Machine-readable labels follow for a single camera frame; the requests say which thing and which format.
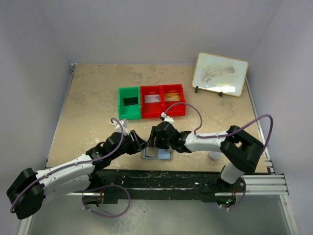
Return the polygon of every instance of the white board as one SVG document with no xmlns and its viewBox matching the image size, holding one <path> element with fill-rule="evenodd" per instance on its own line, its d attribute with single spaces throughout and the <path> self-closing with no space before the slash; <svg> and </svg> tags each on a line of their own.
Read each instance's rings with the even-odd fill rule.
<svg viewBox="0 0 313 235">
<path fill-rule="evenodd" d="M 192 86 L 241 96 L 248 66 L 248 61 L 200 52 Z"/>
</svg>

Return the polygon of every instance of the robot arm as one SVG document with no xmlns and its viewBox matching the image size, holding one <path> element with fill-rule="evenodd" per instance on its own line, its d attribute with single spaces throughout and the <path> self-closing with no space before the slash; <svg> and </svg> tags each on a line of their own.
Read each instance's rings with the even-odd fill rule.
<svg viewBox="0 0 313 235">
<path fill-rule="evenodd" d="M 230 160 L 230 163 L 222 170 L 221 179 L 228 184 L 233 184 L 245 173 L 255 172 L 264 145 L 245 131 L 241 131 L 229 137 L 220 137 L 239 129 L 231 126 L 227 131 L 219 133 L 200 134 L 201 136 L 215 136 L 209 139 L 197 137 L 191 131 L 179 132 L 173 126 L 173 119 L 164 113 L 161 116 L 163 122 L 152 127 L 148 140 L 149 147 L 163 148 L 183 153 L 196 151 L 222 152 Z"/>
<path fill-rule="evenodd" d="M 115 123 L 116 132 L 77 159 L 36 172 L 31 168 L 23 170 L 6 192 L 18 219 L 33 215 L 42 204 L 58 196 L 89 188 L 93 173 L 110 165 L 111 161 L 120 155 L 142 151 L 147 142 L 135 131 L 128 132 L 127 123 L 126 120 L 120 121 L 121 125 Z M 121 141 L 121 127 L 124 133 L 123 142 L 114 151 Z"/>
<path fill-rule="evenodd" d="M 126 120 L 115 123 L 115 130 L 105 142 L 100 142 L 75 160 L 60 166 L 34 172 L 31 168 L 22 171 L 7 191 L 12 209 L 18 219 L 24 219 L 37 212 L 42 204 L 58 196 L 88 188 L 94 188 L 93 177 L 98 170 L 110 165 L 122 154 L 134 154 L 147 146 L 162 149 L 172 148 L 177 152 L 217 151 L 223 152 L 230 163 L 222 170 L 221 180 L 215 186 L 226 187 L 235 183 L 244 173 L 254 173 L 263 144 L 245 131 L 221 137 L 239 129 L 231 126 L 229 130 L 202 134 L 215 136 L 201 139 L 191 131 L 179 132 L 171 117 L 162 114 L 163 122 L 152 127 L 148 142 L 142 140 L 135 131 L 128 132 Z"/>
</svg>

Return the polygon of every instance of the plastic storage bin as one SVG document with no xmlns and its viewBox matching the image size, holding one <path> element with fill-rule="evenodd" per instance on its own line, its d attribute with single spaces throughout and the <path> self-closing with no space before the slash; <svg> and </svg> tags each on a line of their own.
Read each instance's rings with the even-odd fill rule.
<svg viewBox="0 0 313 235">
<path fill-rule="evenodd" d="M 140 119 L 140 88 L 121 87 L 118 89 L 119 119 Z"/>
<path fill-rule="evenodd" d="M 184 91 L 183 91 L 181 84 L 161 85 L 161 87 L 163 88 L 164 96 L 166 96 L 166 94 L 169 94 L 169 93 L 179 94 L 179 101 L 166 101 L 166 98 L 164 98 L 164 103 L 165 103 L 164 111 L 167 110 L 167 108 L 170 107 L 172 104 L 175 104 L 177 102 L 186 102 Z M 167 112 L 167 115 L 172 116 L 172 117 L 186 115 L 186 105 L 179 104 L 179 105 L 174 106 L 173 108 L 171 108 L 170 111 Z"/>
<path fill-rule="evenodd" d="M 161 86 L 140 87 L 141 118 L 158 118 L 164 112 L 164 93 Z"/>
</svg>

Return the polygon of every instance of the gray wall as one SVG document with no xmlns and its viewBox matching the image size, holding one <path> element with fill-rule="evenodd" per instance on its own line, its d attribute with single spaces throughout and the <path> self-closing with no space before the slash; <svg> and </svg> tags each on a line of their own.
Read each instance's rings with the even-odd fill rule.
<svg viewBox="0 0 313 235">
<path fill-rule="evenodd" d="M 303 235 L 313 230 L 313 1 L 284 0 L 250 59 L 248 79 L 259 114 L 270 113 L 269 152 L 285 173 Z M 268 120 L 262 125 L 268 131 Z"/>
<path fill-rule="evenodd" d="M 0 0 L 0 229 L 16 235 L 7 188 L 44 167 L 70 79 L 69 60 L 38 0 Z"/>
<path fill-rule="evenodd" d="M 281 1 L 41 0 L 70 61 L 145 64 L 248 60 Z"/>
</svg>

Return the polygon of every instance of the dark object in green bin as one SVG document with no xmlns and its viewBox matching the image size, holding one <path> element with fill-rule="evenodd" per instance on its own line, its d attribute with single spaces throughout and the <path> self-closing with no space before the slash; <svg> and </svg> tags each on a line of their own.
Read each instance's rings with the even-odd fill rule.
<svg viewBox="0 0 313 235">
<path fill-rule="evenodd" d="M 124 106 L 134 105 L 138 104 L 138 97 L 130 97 L 130 98 L 124 98 Z"/>
</svg>

